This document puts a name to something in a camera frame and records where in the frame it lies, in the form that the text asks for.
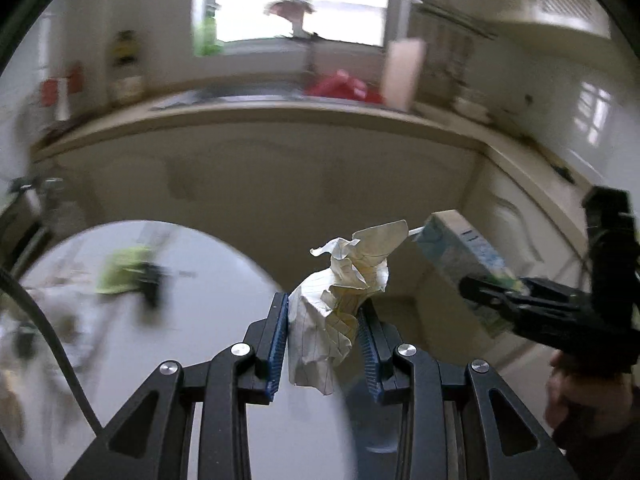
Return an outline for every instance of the triangular cutout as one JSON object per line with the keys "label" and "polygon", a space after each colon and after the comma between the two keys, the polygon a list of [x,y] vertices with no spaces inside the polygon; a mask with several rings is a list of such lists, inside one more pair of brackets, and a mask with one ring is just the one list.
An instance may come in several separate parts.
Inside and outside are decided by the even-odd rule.
{"label": "triangular cutout", "polygon": [[141,458],[146,451],[146,442],[157,405],[158,392],[151,392],[113,436],[109,442],[109,449],[133,458]]}
{"label": "triangular cutout", "polygon": [[489,400],[494,409],[502,452],[506,456],[513,456],[536,449],[538,440],[507,399],[498,390],[491,390]]}

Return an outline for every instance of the human hand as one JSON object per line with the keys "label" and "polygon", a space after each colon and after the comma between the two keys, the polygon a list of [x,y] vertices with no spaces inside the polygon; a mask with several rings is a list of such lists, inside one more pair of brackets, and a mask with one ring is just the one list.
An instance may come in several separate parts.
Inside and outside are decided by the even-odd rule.
{"label": "human hand", "polygon": [[631,422],[631,376],[617,374],[604,379],[567,372],[560,367],[562,357],[556,350],[549,361],[554,370],[546,382],[546,423],[553,430],[560,426],[569,415],[569,403],[574,402],[594,409],[586,436],[596,438],[624,430]]}

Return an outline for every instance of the wooden countertop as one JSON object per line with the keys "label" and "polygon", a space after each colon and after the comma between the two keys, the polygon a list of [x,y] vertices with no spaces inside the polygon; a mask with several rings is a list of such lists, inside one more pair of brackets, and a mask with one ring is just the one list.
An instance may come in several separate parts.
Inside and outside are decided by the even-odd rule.
{"label": "wooden countertop", "polygon": [[426,106],[438,122],[362,107],[306,101],[212,103],[152,110],[166,97],[146,101],[76,128],[50,146],[33,152],[34,161],[128,135],[215,123],[288,122],[337,124],[417,137],[482,153],[505,171],[549,216],[578,254],[587,247],[580,201],[584,187],[569,184],[539,152],[489,127],[452,112]]}

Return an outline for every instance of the cable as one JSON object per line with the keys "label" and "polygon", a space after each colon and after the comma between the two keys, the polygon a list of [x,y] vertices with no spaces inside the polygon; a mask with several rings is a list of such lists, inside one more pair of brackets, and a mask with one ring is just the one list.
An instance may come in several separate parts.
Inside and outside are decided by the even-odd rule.
{"label": "cable", "polygon": [[51,323],[41,311],[40,307],[33,301],[30,294],[24,290],[22,285],[5,269],[0,267],[0,289],[7,293],[12,300],[18,305],[18,307],[31,319],[32,323],[42,334],[44,341],[47,342],[49,348],[55,357],[62,375],[66,379],[66,383],[69,385],[74,399],[78,403],[84,418],[94,430],[95,434],[99,434],[102,431],[102,425],[98,420],[98,417],[94,413],[94,409],[91,407],[89,400],[84,394],[84,390],[78,381],[76,372],[74,371],[69,358],[66,356],[65,349],[56,335],[56,331],[53,330]]}

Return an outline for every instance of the tabletop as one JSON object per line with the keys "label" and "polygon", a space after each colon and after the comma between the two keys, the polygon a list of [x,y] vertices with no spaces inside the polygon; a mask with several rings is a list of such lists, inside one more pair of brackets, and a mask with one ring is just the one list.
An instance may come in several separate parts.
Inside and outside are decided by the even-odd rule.
{"label": "tabletop", "polygon": [[[158,248],[155,263],[168,276],[157,310],[146,308],[136,292],[113,297],[94,293],[108,256],[137,243]],[[242,341],[247,326],[266,317],[278,291],[263,270],[220,240],[149,221],[116,222],[77,234],[44,254],[22,284],[42,289],[65,280],[72,282],[73,298],[81,304],[68,308],[76,309],[88,341],[79,349],[79,379],[103,425],[161,362],[196,364]],[[43,307],[56,330],[66,308],[57,306],[60,314]],[[1,341],[8,335],[8,323],[5,315],[0,323],[4,354],[10,352]],[[49,350],[39,340],[30,361],[0,356],[0,363],[23,419],[21,432],[0,420],[2,432],[33,480],[63,478],[94,434],[55,372]],[[352,436],[341,392],[324,397],[315,389],[292,386],[286,370],[285,362],[280,391],[270,406],[247,406],[252,478],[354,478]],[[199,406],[190,479],[196,478],[200,413]]]}

